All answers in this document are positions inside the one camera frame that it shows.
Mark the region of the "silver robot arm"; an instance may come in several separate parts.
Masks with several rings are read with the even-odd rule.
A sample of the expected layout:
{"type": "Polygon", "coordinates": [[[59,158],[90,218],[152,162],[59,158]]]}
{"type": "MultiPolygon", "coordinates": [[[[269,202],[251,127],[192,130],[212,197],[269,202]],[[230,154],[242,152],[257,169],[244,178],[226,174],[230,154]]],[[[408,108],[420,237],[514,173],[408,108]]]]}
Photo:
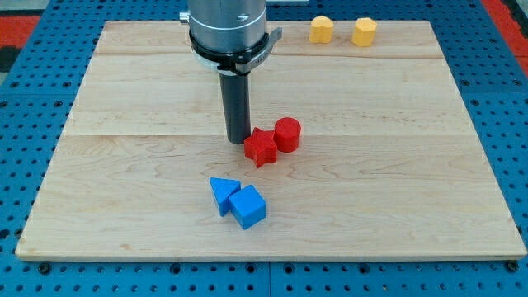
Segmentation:
{"type": "Polygon", "coordinates": [[[223,75],[250,73],[282,38],[266,28],[265,0],[188,0],[179,17],[198,60],[223,75]]]}

